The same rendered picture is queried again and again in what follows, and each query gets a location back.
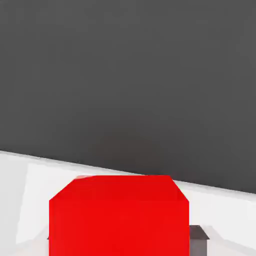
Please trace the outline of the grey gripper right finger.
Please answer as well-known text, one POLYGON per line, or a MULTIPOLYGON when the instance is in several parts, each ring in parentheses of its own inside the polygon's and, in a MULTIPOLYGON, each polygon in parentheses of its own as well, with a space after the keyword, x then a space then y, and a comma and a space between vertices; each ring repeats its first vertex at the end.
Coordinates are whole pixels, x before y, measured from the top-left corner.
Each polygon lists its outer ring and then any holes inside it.
POLYGON ((223 239, 212 226, 190 225, 189 235, 189 256, 243 256, 243 252, 223 239))

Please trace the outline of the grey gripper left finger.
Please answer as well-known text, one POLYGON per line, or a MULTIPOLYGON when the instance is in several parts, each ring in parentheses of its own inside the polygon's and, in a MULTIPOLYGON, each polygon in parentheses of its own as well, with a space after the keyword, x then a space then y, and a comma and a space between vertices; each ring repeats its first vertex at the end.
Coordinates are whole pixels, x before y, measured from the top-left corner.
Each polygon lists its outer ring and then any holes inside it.
POLYGON ((21 243, 12 256, 49 256, 49 240, 45 237, 36 237, 21 243))

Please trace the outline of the small red cube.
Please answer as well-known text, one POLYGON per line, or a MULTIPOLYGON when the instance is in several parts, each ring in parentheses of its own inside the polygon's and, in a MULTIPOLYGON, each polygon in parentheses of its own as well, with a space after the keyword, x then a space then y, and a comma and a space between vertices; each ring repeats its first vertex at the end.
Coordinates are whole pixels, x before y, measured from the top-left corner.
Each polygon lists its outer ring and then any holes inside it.
POLYGON ((75 178, 49 200, 49 256, 190 256, 189 201, 167 175, 75 178))

